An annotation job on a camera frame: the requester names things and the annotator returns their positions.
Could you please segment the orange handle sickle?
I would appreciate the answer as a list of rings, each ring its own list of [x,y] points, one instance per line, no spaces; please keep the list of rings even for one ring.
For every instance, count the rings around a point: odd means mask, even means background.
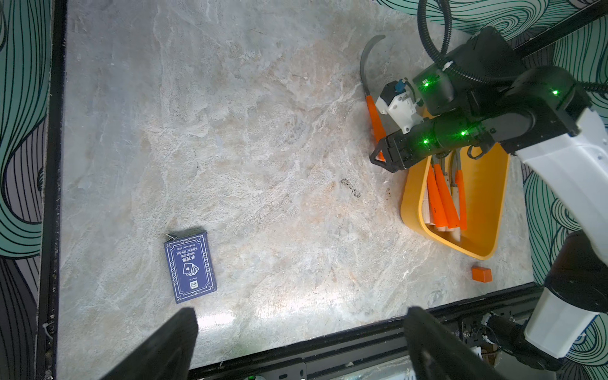
[[[427,175],[427,194],[431,216],[430,224],[439,232],[447,231],[447,217],[441,200],[439,187],[435,178],[433,166],[429,166]]]
[[[452,188],[458,193],[459,205],[459,222],[462,231],[465,231],[468,227],[467,210],[466,210],[466,190],[464,183],[464,175],[462,172],[462,158],[459,150],[454,152],[451,166],[452,173]]]
[[[385,35],[378,35],[378,36],[372,37],[367,42],[366,46],[364,47],[364,50],[361,54],[360,61],[359,61],[359,76],[360,76],[360,79],[362,82],[365,101],[367,104],[367,110],[368,110],[368,113],[370,116],[370,121],[371,121],[371,129],[372,129],[373,136],[375,138],[376,147],[378,147],[378,144],[380,143],[380,141],[386,137],[386,131],[383,127],[383,122],[381,120],[380,114],[375,105],[374,98],[371,95],[369,85],[367,83],[365,66],[366,66],[366,62],[371,53],[372,48],[375,47],[375,45],[378,44],[379,41],[381,41],[385,38],[386,38]]]
[[[455,231],[460,227],[460,219],[451,196],[449,182],[447,181],[447,172],[445,171],[445,159],[438,158],[436,155],[434,155],[432,156],[432,164],[435,173],[435,181],[438,186],[443,210],[446,215],[447,229],[449,231]]]

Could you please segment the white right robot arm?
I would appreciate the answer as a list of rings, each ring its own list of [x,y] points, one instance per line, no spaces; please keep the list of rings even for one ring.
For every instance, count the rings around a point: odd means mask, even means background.
[[[431,115],[411,114],[378,138],[370,161],[395,173],[462,148],[487,153],[500,146],[543,179],[579,230],[565,238],[528,322],[491,314],[485,325],[521,363],[558,371],[579,335],[607,311],[607,132],[590,99],[607,86],[580,82],[558,66],[525,68],[492,27],[450,51],[451,7],[438,7],[445,20],[440,46],[428,31],[426,2],[417,8],[433,65],[413,83],[386,86],[393,98],[419,93]]]

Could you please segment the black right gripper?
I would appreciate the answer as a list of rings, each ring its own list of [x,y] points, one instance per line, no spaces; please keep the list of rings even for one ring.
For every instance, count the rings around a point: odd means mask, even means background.
[[[377,142],[370,162],[396,173],[407,170],[428,156],[441,155],[463,147],[489,151],[496,141],[480,120],[470,120],[456,110],[419,123],[404,134],[394,132]]]

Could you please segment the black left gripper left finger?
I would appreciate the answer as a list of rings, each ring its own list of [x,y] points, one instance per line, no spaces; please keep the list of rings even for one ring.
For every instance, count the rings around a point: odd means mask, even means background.
[[[105,379],[186,379],[199,328],[193,308],[180,309]]]

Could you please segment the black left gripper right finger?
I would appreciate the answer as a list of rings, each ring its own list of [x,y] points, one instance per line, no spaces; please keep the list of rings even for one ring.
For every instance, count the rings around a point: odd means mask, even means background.
[[[502,379],[456,336],[420,307],[404,318],[405,339],[418,379]]]

